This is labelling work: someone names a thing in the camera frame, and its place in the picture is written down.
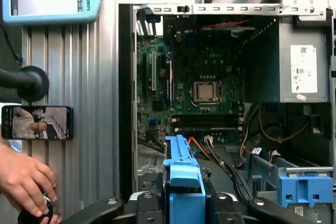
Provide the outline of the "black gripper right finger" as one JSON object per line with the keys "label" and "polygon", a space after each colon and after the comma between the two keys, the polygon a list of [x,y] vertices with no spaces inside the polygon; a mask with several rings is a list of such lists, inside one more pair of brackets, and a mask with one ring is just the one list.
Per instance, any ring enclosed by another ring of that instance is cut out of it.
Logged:
{"label": "black gripper right finger", "polygon": [[206,192],[206,223],[312,223],[311,220],[266,198],[257,197],[246,203],[234,201],[228,193],[215,191],[209,179],[210,176],[210,170],[203,167],[202,179]]}

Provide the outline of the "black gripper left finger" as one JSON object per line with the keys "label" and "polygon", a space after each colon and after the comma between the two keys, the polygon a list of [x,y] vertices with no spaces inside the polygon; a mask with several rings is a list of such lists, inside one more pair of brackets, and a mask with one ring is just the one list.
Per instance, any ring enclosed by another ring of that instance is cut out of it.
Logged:
{"label": "black gripper left finger", "polygon": [[151,176],[149,191],[131,195],[128,202],[117,198],[97,200],[62,223],[164,223],[162,173]]}

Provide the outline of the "person's bare hand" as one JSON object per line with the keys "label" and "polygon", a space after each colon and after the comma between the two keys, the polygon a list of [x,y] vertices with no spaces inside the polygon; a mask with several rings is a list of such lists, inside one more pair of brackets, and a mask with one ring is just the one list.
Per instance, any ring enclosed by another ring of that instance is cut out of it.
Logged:
{"label": "person's bare hand", "polygon": [[47,165],[1,142],[1,193],[14,208],[35,217],[46,215],[43,193],[56,201],[55,188],[56,177]]}

